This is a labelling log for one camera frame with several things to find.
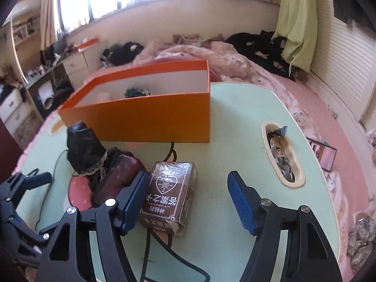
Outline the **brown card box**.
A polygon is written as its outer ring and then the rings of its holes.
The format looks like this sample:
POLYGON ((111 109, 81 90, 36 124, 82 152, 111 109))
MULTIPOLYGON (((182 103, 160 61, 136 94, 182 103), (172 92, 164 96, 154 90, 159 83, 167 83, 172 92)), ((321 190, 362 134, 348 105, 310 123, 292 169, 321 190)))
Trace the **brown card box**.
POLYGON ((157 162, 139 220, 145 228, 181 236, 187 227, 198 170, 192 162, 157 162))

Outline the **patterned cloth on bed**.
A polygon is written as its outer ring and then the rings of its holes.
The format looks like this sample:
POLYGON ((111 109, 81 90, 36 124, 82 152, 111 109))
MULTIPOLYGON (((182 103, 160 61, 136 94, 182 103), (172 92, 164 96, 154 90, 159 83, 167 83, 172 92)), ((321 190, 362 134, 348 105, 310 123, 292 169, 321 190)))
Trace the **patterned cloth on bed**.
POLYGON ((355 222, 349 232, 347 256, 350 258, 351 270, 356 274, 364 266, 375 246, 375 220, 365 216, 355 222))

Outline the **black shiny lace bag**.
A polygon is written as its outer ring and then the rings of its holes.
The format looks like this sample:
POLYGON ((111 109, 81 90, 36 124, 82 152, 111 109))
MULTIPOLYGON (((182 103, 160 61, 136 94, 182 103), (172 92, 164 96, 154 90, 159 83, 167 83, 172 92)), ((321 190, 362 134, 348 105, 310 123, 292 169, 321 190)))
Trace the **black shiny lace bag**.
POLYGON ((80 176, 95 174, 107 159, 106 148, 83 121, 67 129, 67 159, 80 176))

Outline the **dark red textured pouch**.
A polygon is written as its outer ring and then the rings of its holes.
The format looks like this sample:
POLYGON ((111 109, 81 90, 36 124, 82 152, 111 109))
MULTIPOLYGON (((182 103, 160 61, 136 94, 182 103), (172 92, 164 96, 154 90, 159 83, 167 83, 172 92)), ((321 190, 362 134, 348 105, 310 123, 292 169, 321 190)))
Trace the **dark red textured pouch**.
POLYGON ((109 149, 103 166, 93 175, 86 176, 92 207, 99 207, 107 199, 115 199, 124 187, 132 184, 140 171, 146 171, 146 168, 131 152, 109 149))

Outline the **smartphone on bed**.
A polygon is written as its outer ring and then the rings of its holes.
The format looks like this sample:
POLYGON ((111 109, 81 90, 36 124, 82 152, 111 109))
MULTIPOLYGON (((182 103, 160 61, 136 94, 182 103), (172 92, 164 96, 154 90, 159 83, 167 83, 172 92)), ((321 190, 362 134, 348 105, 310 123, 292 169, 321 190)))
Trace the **smartphone on bed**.
POLYGON ((337 149, 330 145, 315 141, 311 138, 307 138, 309 145, 314 152, 320 167, 326 171, 330 172, 333 168, 333 164, 337 155, 337 149))

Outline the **foil wrappers in slot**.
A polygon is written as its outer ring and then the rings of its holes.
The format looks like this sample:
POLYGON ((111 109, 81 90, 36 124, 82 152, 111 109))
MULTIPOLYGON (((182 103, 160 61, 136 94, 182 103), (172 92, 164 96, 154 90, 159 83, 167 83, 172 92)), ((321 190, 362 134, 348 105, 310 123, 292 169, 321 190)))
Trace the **foil wrappers in slot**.
POLYGON ((281 138, 285 137, 287 134, 287 126, 283 126, 274 130, 273 132, 267 133, 267 141, 273 155, 274 161, 276 162, 282 176, 290 183, 295 182, 295 175, 292 172, 291 164, 282 146, 281 138))

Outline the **white drawer cabinet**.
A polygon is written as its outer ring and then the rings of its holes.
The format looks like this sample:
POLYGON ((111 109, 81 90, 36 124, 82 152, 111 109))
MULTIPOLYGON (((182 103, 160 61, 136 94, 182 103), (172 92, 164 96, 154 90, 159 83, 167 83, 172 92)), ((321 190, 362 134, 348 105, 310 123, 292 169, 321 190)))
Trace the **white drawer cabinet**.
POLYGON ((100 58, 108 49, 108 41, 96 44, 78 51, 63 60, 63 66, 74 90, 79 89, 93 72, 103 66, 100 58))

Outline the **dark green item in box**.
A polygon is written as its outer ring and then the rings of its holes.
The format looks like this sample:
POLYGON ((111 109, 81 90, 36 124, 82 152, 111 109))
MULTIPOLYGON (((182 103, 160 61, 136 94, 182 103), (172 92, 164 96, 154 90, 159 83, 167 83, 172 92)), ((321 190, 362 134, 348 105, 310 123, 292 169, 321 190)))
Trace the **dark green item in box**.
POLYGON ((125 98, 139 98, 152 95, 147 89, 130 88, 127 89, 124 96, 125 98))

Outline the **beige window curtain left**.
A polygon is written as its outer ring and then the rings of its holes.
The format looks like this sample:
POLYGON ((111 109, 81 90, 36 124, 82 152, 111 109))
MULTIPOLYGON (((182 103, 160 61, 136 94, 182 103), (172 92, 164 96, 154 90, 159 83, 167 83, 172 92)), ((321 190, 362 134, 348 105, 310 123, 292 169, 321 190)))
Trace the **beige window curtain left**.
POLYGON ((40 50, 44 51, 57 41, 59 30, 57 0, 41 0, 40 15, 40 50))

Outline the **black clothes pile left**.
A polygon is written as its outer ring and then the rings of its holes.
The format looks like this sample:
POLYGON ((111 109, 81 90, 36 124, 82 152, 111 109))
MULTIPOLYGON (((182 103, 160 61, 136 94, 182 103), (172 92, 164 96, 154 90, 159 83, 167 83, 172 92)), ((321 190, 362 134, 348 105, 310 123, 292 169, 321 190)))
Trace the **black clothes pile left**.
POLYGON ((144 46, 131 41, 124 45, 116 44, 103 51, 100 61, 104 66, 122 66, 134 61, 143 49, 144 46))

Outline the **black clothes pile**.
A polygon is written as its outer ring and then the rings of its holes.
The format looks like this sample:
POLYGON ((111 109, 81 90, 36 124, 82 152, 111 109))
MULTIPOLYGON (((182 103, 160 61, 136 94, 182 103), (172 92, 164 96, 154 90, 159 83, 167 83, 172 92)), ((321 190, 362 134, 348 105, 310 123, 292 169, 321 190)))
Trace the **black clothes pile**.
POLYGON ((279 75, 295 81, 289 73, 289 64, 282 58, 286 39, 284 37, 273 38, 274 32, 261 31, 260 34, 241 32, 230 36, 225 40, 234 46, 240 54, 266 69, 272 74, 279 75))
POLYGON ((116 44, 103 51, 100 61, 104 66, 122 66, 134 61, 143 49, 144 46, 131 41, 124 45, 116 44))

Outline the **orange cardboard box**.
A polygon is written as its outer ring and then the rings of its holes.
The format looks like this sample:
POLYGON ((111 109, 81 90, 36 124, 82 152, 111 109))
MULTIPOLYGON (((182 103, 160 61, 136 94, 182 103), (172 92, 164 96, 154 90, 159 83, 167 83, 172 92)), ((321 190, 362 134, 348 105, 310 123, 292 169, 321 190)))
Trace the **orange cardboard box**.
POLYGON ((58 110, 68 127, 83 121, 101 141, 207 143, 210 71, 206 60, 178 60, 97 76, 58 110), (127 89, 152 95, 125 98, 127 89))

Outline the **pink floral quilt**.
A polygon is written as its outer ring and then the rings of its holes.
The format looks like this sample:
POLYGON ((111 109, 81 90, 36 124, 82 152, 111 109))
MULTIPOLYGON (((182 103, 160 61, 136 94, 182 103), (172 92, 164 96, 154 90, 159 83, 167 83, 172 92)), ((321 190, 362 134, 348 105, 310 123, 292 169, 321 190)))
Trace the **pink floral quilt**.
POLYGON ((210 48, 187 44, 167 43, 160 39, 151 41, 133 61, 134 66, 178 60, 206 60, 210 70, 222 82, 241 82, 260 85, 279 93, 293 81, 273 74, 245 56, 233 45, 214 41, 210 48))

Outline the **black clothes pile right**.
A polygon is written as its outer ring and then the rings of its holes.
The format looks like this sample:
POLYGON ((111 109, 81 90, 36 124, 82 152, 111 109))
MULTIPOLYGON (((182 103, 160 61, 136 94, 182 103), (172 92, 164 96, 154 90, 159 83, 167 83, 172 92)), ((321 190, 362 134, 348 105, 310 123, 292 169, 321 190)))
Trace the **black clothes pile right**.
POLYGON ((286 39, 284 37, 273 38, 274 32, 261 31, 260 34, 241 32, 230 36, 225 40, 234 46, 240 54, 266 69, 272 74, 279 75, 295 81, 289 73, 289 64, 282 58, 286 39))

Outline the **green hanging cloth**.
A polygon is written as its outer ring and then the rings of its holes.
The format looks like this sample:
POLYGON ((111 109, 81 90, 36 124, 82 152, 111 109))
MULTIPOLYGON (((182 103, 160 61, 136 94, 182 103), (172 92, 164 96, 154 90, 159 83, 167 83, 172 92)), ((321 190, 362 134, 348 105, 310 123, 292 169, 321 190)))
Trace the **green hanging cloth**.
POLYGON ((286 39, 282 58, 289 66, 309 72, 317 40, 316 0, 280 0, 273 36, 286 39))

